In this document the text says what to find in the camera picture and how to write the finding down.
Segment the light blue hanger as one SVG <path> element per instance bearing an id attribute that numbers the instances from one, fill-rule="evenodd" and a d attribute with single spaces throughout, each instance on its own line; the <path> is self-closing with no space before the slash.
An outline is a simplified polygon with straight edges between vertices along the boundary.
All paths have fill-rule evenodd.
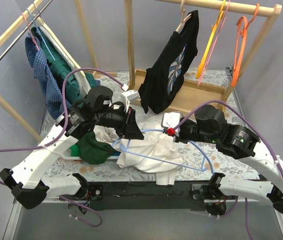
<path id="1" fill-rule="evenodd" d="M 117 164 L 120 167 L 135 167 L 146 173 L 170 173 L 178 167 L 187 168 L 199 172 L 205 172 L 205 162 L 214 173 L 213 164 L 208 155 L 194 142 L 191 144 L 201 152 L 203 160 L 201 167 L 191 167 L 184 164 L 184 160 L 178 150 L 173 149 L 173 138 L 164 134 L 162 129 L 143 129 L 144 140 L 126 140 L 118 137 L 112 147 L 118 146 L 121 154 Z"/>

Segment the white t shirt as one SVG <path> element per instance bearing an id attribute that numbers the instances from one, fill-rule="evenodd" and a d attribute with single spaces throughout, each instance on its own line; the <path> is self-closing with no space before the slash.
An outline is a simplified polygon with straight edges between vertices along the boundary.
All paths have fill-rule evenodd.
<path id="1" fill-rule="evenodd" d="M 176 164 L 184 160 L 177 149 L 173 147 L 173 138 L 158 131 L 144 132 L 144 140 L 121 139 L 113 128 L 95 126 L 93 132 L 96 140 L 106 143 L 120 152 L 116 164 L 120 168 L 135 167 L 136 169 L 155 174 L 156 184 L 160 186 L 173 185 L 178 173 Z"/>

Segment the dark green t shirt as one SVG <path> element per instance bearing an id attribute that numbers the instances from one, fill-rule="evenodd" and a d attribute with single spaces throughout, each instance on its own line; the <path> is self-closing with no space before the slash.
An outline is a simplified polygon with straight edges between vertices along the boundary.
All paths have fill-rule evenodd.
<path id="1" fill-rule="evenodd" d="M 96 135 L 93 131 L 86 133 L 76 144 L 79 146 L 81 154 L 83 154 L 86 151 L 87 152 L 106 151 L 108 153 L 119 152 L 115 150 L 113 147 L 111 147 L 108 143 L 97 141 Z M 87 163 L 91 165 L 100 165 L 105 162 L 99 162 L 99 163 L 87 162 Z"/>

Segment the black t shirt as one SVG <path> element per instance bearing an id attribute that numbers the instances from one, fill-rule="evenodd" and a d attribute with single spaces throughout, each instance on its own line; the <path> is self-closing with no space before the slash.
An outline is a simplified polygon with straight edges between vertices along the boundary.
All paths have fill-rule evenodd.
<path id="1" fill-rule="evenodd" d="M 189 13 L 181 32 L 174 31 L 157 61 L 146 70 L 138 92 L 144 112 L 166 110 L 184 83 L 184 74 L 198 54 L 199 11 Z"/>

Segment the white plastic basket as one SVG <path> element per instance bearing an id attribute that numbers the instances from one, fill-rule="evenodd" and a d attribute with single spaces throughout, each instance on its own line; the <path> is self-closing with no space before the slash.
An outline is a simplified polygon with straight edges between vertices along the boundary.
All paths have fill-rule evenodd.
<path id="1" fill-rule="evenodd" d="M 106 160 L 117 160 L 120 155 L 120 152 L 115 151 L 114 153 L 106 152 L 104 150 L 92 150 L 86 151 L 84 153 L 80 153 L 79 156 L 71 156 L 71 151 L 66 150 L 61 154 L 61 157 L 65 160 L 69 161 L 79 161 L 83 160 L 85 162 L 105 162 Z"/>

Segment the pink wire hanger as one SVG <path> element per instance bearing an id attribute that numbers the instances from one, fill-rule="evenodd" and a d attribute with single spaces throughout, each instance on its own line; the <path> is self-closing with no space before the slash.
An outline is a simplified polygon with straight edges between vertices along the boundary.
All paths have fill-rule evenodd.
<path id="1" fill-rule="evenodd" d="M 206 59 L 206 63 L 205 63 L 205 65 L 204 65 L 204 68 L 203 68 L 203 72 L 202 72 L 202 74 L 201 74 L 201 77 L 198 79 L 198 83 L 197 83 L 197 86 L 198 86 L 198 87 L 200 86 L 200 84 L 201 84 L 201 82 L 202 82 L 202 79 L 203 79 L 203 77 L 204 77 L 204 75 L 205 75 L 206 68 L 207 68 L 207 66 L 208 66 L 208 64 L 209 64 L 209 61 L 210 61 L 211 56 L 212 56 L 212 53 L 213 53 L 213 51 L 214 51 L 214 49 L 215 49 L 215 46 L 216 46 L 216 43 L 217 43 L 217 41 L 218 41 L 220 31 L 222 30 L 222 28 L 223 28 L 223 26 L 224 26 L 225 20 L 226 20 L 226 18 L 227 18 L 227 12 L 228 12 L 228 9 L 229 9 L 229 5 L 230 5 L 230 1 L 228 2 L 227 6 L 226 6 L 226 10 L 223 10 L 223 17 L 222 17 L 222 19 L 221 19 L 221 21 L 220 21 L 219 26 L 217 27 L 217 30 L 216 30 L 215 35 L 214 35 L 214 38 L 213 38 L 213 41 L 212 41 L 212 44 L 211 44 L 211 48 L 210 48 L 210 50 L 209 50 L 209 52 L 208 52 L 207 59 Z"/>

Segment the orange hanger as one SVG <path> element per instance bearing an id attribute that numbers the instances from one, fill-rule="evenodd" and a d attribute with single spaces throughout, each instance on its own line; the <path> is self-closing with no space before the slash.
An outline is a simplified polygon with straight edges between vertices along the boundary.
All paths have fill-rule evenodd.
<path id="1" fill-rule="evenodd" d="M 256 8 L 254 10 L 253 17 L 250 21 L 248 21 L 246 16 L 242 16 L 238 19 L 236 26 L 237 26 L 237 34 L 236 34 L 236 43 L 235 43 L 235 52 L 234 52 L 234 63 L 233 63 L 233 70 L 232 70 L 232 80 L 230 83 L 231 87 L 235 87 L 239 80 L 239 74 L 241 70 L 241 65 L 245 53 L 247 36 L 248 36 L 248 28 L 250 24 L 255 20 L 257 13 L 259 11 L 260 4 L 256 4 Z"/>

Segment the wooden hanger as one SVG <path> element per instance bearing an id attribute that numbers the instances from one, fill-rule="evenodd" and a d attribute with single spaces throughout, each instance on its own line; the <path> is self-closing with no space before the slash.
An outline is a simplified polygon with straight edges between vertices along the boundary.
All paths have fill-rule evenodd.
<path id="1" fill-rule="evenodd" d="M 182 30 L 182 27 L 185 25 L 185 23 L 190 19 L 191 15 L 186 15 L 186 9 L 184 8 L 184 5 L 185 5 L 185 2 L 186 0 L 181 0 L 180 2 L 180 8 L 179 8 L 179 11 L 180 11 L 180 15 L 181 15 L 181 20 L 180 20 L 180 23 L 179 25 L 177 26 L 176 28 L 176 32 L 180 32 Z"/>

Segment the yellow hanger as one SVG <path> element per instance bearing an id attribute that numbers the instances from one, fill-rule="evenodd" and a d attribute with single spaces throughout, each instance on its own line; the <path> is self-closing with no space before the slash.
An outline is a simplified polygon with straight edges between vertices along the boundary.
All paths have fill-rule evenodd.
<path id="1" fill-rule="evenodd" d="M 223 14 L 224 14 L 224 6 L 225 6 L 225 2 L 226 0 L 223 0 L 222 1 L 222 4 L 221 4 L 221 7 L 219 9 L 219 13 L 218 13 L 218 17 L 216 19 L 216 22 L 215 24 L 211 27 L 211 34 L 209 36 L 209 39 L 208 39 L 208 42 L 207 42 L 207 45 L 206 45 L 206 48 L 205 48 L 205 51 L 203 53 L 203 56 L 202 56 L 202 59 L 200 61 L 200 64 L 197 68 L 197 73 L 196 73 L 196 76 L 195 78 L 196 79 L 199 79 L 203 73 L 203 70 L 204 70 L 204 66 L 205 66 L 205 63 L 206 63 L 206 60 L 207 60 L 207 56 L 209 54 L 209 50 L 211 49 L 211 46 L 212 46 L 212 42 L 213 42 L 213 39 L 214 39 L 214 36 L 215 36 L 215 33 L 216 33 L 216 30 L 217 30 L 217 27 L 220 25 L 220 22 L 221 22 L 221 19 L 223 17 Z"/>

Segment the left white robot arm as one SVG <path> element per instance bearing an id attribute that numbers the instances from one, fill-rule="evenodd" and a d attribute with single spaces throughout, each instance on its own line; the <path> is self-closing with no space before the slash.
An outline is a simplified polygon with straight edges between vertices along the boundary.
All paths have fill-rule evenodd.
<path id="1" fill-rule="evenodd" d="M 139 99 L 139 92 L 125 91 L 115 103 L 112 97 L 113 91 L 106 86 L 89 90 L 85 98 L 57 118 L 38 149 L 12 169 L 0 172 L 0 178 L 24 208 L 33 209 L 46 198 L 69 195 L 83 200 L 88 195 L 89 183 L 79 173 L 66 177 L 44 177 L 44 173 L 95 126 L 113 128 L 122 139 L 144 139 L 136 122 L 136 111 L 130 106 L 132 101 Z"/>

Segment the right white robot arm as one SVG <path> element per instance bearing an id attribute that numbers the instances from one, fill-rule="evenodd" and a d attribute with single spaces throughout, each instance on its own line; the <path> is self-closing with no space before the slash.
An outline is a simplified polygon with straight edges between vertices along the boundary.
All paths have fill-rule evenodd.
<path id="1" fill-rule="evenodd" d="M 228 123 L 213 105 L 201 106 L 195 120 L 182 117 L 173 129 L 176 141 L 214 144 L 217 151 L 244 163 L 265 177 L 264 181 L 235 179 L 216 172 L 208 183 L 195 189 L 204 199 L 238 196 L 265 202 L 283 214 L 283 160 L 272 155 L 266 143 L 245 126 Z"/>

